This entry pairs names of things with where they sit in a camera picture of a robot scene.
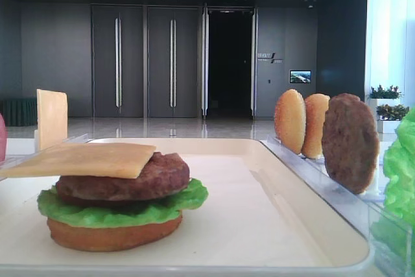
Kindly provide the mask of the sesame top bun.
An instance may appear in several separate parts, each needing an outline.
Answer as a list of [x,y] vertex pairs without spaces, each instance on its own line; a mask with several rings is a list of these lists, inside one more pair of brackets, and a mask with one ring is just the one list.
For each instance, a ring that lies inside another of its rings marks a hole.
[[302,95],[289,89],[278,99],[274,112],[274,128],[281,144],[295,154],[301,153],[305,139],[306,113]]

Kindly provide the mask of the meat patty in burger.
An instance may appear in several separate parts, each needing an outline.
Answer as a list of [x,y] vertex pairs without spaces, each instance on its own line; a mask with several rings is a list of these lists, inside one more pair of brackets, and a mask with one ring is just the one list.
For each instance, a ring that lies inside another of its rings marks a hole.
[[173,195],[189,181],[189,166],[177,153],[155,152],[137,178],[62,176],[56,190],[82,200],[150,200]]

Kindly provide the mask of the cheese slice on burger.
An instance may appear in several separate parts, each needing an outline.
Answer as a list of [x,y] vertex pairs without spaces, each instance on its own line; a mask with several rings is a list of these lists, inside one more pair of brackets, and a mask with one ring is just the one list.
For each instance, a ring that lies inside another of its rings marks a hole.
[[103,176],[137,178],[156,150],[134,143],[63,143],[16,166],[1,169],[5,178]]

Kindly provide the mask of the upright brown meat patty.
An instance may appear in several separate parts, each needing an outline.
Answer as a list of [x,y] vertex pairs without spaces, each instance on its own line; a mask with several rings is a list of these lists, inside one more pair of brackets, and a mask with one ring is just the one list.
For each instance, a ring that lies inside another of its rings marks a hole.
[[357,195],[374,177],[379,138],[369,107],[356,95],[329,100],[322,134],[322,152],[329,177]]

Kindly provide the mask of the upright cheese slice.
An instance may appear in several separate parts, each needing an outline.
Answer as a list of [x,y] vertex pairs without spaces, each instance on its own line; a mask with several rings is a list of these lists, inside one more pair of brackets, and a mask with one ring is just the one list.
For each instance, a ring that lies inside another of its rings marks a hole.
[[64,92],[36,90],[38,150],[55,146],[67,139],[68,107]]

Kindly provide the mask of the lettuce leaf in burger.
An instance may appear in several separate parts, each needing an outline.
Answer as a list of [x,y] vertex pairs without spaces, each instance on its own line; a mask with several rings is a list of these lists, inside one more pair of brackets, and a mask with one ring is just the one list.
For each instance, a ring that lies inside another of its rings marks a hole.
[[139,201],[116,208],[82,207],[66,204],[56,188],[38,195],[38,210],[52,220],[83,228],[117,228],[161,224],[180,216],[182,210],[195,210],[205,202],[209,193],[201,181],[193,178],[188,186],[175,195],[162,199]]

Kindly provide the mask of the upright red tomato slice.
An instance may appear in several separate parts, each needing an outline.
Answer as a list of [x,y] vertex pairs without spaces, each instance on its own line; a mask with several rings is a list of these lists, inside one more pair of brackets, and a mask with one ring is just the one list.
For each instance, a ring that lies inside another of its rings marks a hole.
[[0,162],[6,157],[7,131],[3,116],[0,114]]

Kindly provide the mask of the upright green lettuce leaf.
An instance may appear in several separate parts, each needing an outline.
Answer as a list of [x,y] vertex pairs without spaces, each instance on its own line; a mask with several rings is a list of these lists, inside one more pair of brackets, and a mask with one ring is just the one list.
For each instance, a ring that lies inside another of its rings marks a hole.
[[414,268],[414,109],[411,108],[396,129],[397,139],[385,151],[383,173],[385,210],[410,226],[400,229],[388,217],[372,225],[373,236],[399,257],[409,259]]

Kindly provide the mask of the cream rectangular serving tray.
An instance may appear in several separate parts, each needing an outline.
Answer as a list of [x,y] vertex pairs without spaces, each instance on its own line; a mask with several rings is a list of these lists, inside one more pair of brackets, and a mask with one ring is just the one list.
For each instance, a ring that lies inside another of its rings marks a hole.
[[362,232],[262,143],[151,138],[209,192],[170,236],[92,253],[52,241],[37,209],[53,177],[1,182],[2,276],[375,276]]

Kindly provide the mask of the upright spare bun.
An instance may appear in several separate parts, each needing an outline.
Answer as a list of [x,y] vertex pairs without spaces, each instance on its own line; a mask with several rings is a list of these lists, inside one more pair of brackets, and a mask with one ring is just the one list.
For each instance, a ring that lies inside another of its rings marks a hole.
[[306,126],[302,154],[316,159],[322,154],[322,136],[325,114],[330,96],[315,93],[305,99]]

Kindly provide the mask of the bottom bun slice on tray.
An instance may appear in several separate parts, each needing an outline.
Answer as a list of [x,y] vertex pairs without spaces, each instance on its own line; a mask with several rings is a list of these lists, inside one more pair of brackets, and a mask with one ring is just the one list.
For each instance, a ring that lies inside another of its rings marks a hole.
[[75,227],[47,218],[51,238],[58,245],[86,252],[116,252],[153,243],[172,234],[181,224],[182,212],[164,223],[117,228]]

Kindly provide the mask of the potted plants in planter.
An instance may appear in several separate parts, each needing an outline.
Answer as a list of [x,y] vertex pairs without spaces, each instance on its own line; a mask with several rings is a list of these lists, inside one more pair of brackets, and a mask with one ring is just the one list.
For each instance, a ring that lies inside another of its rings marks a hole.
[[401,104],[402,93],[398,86],[387,88],[378,85],[371,87],[369,94],[369,107],[375,119],[378,133],[392,134],[401,120],[409,112],[409,107]]

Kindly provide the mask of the green pleated table skirt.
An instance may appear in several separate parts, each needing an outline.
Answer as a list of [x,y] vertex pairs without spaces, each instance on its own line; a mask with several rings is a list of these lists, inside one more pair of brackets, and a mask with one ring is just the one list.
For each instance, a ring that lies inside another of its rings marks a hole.
[[1,114],[6,126],[37,124],[36,98],[1,99]]

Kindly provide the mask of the wall display screen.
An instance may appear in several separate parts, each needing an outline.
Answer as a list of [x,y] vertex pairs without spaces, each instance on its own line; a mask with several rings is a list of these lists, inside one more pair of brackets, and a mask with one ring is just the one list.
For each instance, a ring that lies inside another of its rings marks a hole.
[[311,71],[290,71],[290,83],[309,84],[311,82]]

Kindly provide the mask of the long clear right rail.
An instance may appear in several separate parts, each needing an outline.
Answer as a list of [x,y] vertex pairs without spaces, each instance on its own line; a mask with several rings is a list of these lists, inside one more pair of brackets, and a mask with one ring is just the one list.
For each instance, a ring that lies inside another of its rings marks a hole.
[[386,211],[371,195],[353,195],[330,179],[322,170],[323,161],[306,160],[271,136],[261,143],[368,239],[374,265],[383,276],[414,276],[411,225]]

